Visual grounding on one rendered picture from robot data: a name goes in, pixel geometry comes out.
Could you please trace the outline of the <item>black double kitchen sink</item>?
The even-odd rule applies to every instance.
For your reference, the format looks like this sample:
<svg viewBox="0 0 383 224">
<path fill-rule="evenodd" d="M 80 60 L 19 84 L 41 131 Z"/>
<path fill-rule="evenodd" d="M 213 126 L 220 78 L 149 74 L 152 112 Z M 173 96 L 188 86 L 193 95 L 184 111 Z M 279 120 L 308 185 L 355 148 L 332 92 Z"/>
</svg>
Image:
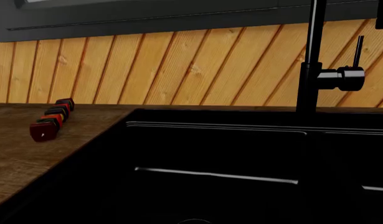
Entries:
<svg viewBox="0 0 383 224">
<path fill-rule="evenodd" d="M 383 224 L 383 113 L 135 110 L 0 224 Z"/>
</svg>

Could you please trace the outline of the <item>black kitchen faucet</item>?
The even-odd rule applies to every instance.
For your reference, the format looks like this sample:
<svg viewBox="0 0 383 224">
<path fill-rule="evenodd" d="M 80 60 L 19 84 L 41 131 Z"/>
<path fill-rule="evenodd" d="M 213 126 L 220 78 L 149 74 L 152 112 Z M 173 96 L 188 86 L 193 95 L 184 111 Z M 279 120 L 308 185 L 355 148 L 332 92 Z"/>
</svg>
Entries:
<svg viewBox="0 0 383 224">
<path fill-rule="evenodd" d="M 359 91 L 365 81 L 365 71 L 359 67 L 364 36 L 357 39 L 353 65 L 338 69 L 323 69 L 318 61 L 323 34 L 327 0 L 311 0 L 305 61 L 301 63 L 297 113 L 315 113 L 320 90 Z"/>
</svg>

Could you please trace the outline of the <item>row of red black blocks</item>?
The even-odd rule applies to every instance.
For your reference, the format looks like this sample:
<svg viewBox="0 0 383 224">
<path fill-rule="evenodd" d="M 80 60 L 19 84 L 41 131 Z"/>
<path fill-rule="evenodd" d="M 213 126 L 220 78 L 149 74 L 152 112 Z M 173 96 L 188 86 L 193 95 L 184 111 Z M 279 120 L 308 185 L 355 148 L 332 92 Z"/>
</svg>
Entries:
<svg viewBox="0 0 383 224">
<path fill-rule="evenodd" d="M 55 104 L 48 108 L 35 123 L 30 124 L 31 138 L 35 142 L 55 139 L 74 108 L 75 103 L 72 98 L 56 100 Z"/>
</svg>

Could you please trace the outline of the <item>dark grey window frame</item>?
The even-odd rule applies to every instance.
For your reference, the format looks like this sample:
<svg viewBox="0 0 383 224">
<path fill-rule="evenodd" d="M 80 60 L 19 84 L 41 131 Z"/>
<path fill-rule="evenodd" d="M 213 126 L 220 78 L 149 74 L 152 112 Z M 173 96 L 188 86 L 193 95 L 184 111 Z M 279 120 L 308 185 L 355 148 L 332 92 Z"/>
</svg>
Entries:
<svg viewBox="0 0 383 224">
<path fill-rule="evenodd" d="M 0 0 L 0 42 L 302 24 L 312 0 Z"/>
</svg>

